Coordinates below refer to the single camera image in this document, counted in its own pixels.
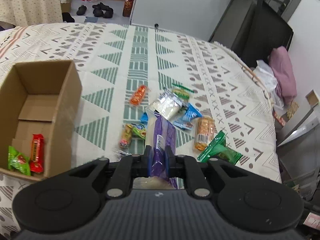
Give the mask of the purple snack bag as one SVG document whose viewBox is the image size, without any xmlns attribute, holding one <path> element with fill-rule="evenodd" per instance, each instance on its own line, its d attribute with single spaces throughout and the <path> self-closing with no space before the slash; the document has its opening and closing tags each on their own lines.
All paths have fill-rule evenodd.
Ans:
<svg viewBox="0 0 320 240">
<path fill-rule="evenodd" d="M 168 177 L 168 156 L 166 147 L 170 147 L 172 154 L 176 153 L 176 128 L 157 111 L 147 111 L 148 124 L 146 129 L 145 146 L 150 146 L 148 173 L 151 177 L 157 176 L 166 180 L 174 189 L 177 189 L 175 178 Z"/>
</svg>

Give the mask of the small multicolour candy packet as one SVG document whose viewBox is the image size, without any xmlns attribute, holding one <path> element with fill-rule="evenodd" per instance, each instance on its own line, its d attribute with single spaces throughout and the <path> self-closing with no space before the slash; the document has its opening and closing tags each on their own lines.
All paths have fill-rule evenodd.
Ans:
<svg viewBox="0 0 320 240">
<path fill-rule="evenodd" d="M 131 144 L 133 136 L 145 140 L 146 126 L 144 124 L 126 124 L 119 141 L 120 149 L 127 149 Z"/>
</svg>

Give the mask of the orange cracker packet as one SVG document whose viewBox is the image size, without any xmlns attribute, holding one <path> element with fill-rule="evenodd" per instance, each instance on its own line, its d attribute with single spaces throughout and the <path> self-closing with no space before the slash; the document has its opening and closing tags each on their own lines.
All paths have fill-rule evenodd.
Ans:
<svg viewBox="0 0 320 240">
<path fill-rule="evenodd" d="M 203 116 L 198 119 L 195 132 L 194 147 L 203 151 L 214 139 L 215 120 L 210 116 Z"/>
</svg>

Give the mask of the dark green snack packet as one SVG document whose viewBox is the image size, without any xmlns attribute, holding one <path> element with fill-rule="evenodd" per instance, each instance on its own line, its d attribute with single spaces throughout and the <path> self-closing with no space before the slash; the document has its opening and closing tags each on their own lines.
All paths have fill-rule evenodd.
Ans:
<svg viewBox="0 0 320 240">
<path fill-rule="evenodd" d="M 243 155 L 226 145 L 226 134 L 219 131 L 214 139 L 208 144 L 197 160 L 206 163 L 210 158 L 217 158 L 235 165 Z"/>
</svg>

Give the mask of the blue snack packet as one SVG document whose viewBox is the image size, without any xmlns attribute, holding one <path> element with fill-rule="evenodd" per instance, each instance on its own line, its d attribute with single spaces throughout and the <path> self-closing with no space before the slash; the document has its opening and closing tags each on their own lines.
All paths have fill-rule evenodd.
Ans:
<svg viewBox="0 0 320 240">
<path fill-rule="evenodd" d="M 186 129 L 191 131 L 193 129 L 193 123 L 191 121 L 201 117 L 203 117 L 201 112 L 197 108 L 195 108 L 191 103 L 189 103 L 184 115 L 179 119 L 173 121 L 173 125 L 180 129 Z"/>
</svg>

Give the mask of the silver white snack packet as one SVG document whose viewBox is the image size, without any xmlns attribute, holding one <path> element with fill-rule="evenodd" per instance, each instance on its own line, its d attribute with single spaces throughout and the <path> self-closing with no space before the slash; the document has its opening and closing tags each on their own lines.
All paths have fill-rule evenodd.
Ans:
<svg viewBox="0 0 320 240">
<path fill-rule="evenodd" d="M 165 89 L 160 96 L 146 107 L 146 113 L 157 111 L 167 120 L 171 120 L 178 114 L 184 105 L 184 101 L 175 93 Z"/>
</svg>

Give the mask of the orange snack packet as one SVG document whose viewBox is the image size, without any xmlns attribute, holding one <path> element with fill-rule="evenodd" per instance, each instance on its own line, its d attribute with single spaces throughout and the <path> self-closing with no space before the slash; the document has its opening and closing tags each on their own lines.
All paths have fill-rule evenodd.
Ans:
<svg viewBox="0 0 320 240">
<path fill-rule="evenodd" d="M 147 91 L 148 87 L 146 85 L 140 85 L 137 88 L 137 90 L 132 94 L 129 103 L 134 106 L 138 106 L 145 98 Z"/>
</svg>

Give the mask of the green biscuit packet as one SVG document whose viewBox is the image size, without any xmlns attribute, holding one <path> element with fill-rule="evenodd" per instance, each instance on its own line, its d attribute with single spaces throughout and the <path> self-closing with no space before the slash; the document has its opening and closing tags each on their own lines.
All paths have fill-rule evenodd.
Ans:
<svg viewBox="0 0 320 240">
<path fill-rule="evenodd" d="M 183 85 L 173 83 L 171 91 L 176 94 L 185 103 L 189 102 L 190 97 L 194 94 L 194 91 L 184 87 Z"/>
</svg>

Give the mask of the red candy packet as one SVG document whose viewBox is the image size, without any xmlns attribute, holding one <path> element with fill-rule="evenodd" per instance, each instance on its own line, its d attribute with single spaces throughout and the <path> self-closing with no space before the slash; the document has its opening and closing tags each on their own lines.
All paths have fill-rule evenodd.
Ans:
<svg viewBox="0 0 320 240">
<path fill-rule="evenodd" d="M 42 134 L 33 134 L 29 164 L 31 172 L 42 173 L 44 171 L 44 137 Z"/>
</svg>

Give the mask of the bright green snack packet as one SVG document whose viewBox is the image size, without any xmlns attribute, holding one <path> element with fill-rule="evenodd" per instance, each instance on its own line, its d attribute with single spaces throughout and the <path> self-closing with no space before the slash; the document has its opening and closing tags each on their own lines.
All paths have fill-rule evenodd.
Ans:
<svg viewBox="0 0 320 240">
<path fill-rule="evenodd" d="M 13 146 L 8 147 L 8 170 L 17 170 L 26 176 L 31 175 L 29 158 L 16 150 Z"/>
</svg>

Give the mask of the patterned bed blanket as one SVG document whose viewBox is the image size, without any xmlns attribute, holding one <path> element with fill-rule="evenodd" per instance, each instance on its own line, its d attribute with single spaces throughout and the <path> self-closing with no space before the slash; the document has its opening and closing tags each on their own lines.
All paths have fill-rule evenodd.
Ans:
<svg viewBox="0 0 320 240">
<path fill-rule="evenodd" d="M 1 32 L 1 78 L 18 62 L 73 60 L 82 94 L 72 139 L 72 166 L 118 160 L 125 124 L 172 84 L 194 91 L 190 103 L 215 120 L 215 131 L 241 153 L 238 166 L 281 181 L 271 98 L 230 50 L 188 35 L 122 24 L 52 23 Z M 143 101 L 129 103 L 140 85 Z"/>
</svg>

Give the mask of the pink pillow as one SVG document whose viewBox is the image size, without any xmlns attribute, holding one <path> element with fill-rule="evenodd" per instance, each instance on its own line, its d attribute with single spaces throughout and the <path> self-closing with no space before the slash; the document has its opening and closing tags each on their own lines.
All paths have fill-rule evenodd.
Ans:
<svg viewBox="0 0 320 240">
<path fill-rule="evenodd" d="M 278 82 L 277 96 L 282 99 L 284 105 L 290 105 L 297 96 L 297 87 L 292 63 L 284 46 L 273 48 L 268 58 L 268 65 Z"/>
</svg>

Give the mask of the red bottle on floor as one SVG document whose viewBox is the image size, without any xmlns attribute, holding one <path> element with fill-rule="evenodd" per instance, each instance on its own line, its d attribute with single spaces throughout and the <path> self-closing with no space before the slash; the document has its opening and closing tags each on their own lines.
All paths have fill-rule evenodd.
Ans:
<svg viewBox="0 0 320 240">
<path fill-rule="evenodd" d="M 130 17 L 133 7 L 133 0 L 125 0 L 123 7 L 123 17 Z"/>
</svg>

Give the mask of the black shoes on floor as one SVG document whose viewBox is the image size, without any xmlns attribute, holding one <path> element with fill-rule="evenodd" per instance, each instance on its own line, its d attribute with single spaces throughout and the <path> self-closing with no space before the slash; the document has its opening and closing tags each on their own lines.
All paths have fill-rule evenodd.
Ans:
<svg viewBox="0 0 320 240">
<path fill-rule="evenodd" d="M 113 8 L 108 5 L 104 5 L 104 3 L 100 2 L 99 4 L 95 4 L 92 6 L 94 17 L 103 17 L 103 18 L 112 18 L 114 15 Z M 82 16 L 86 13 L 87 7 L 85 5 L 81 5 L 77 12 L 77 16 Z"/>
</svg>

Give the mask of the table with dotted cloth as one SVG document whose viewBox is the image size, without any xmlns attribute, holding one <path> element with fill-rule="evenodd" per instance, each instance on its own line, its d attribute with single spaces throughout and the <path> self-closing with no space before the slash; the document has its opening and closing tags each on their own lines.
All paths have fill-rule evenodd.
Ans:
<svg viewBox="0 0 320 240">
<path fill-rule="evenodd" d="M 1 0 L 1 21 L 23 27 L 60 23 L 61 0 Z"/>
</svg>

